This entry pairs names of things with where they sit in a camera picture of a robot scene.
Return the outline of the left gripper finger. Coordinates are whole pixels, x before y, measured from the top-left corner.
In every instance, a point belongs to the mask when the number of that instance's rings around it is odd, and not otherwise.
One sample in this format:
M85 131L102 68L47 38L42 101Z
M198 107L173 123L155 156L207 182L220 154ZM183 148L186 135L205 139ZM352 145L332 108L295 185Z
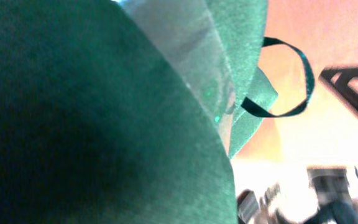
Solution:
M358 92L349 85L355 78L358 66L326 67L319 75L319 80L358 118Z

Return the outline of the dark green garment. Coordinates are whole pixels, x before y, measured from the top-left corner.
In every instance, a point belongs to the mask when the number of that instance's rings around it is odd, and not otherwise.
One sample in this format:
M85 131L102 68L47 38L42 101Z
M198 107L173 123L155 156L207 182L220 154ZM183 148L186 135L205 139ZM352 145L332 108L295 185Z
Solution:
M0 223L236 223L267 1L0 1Z

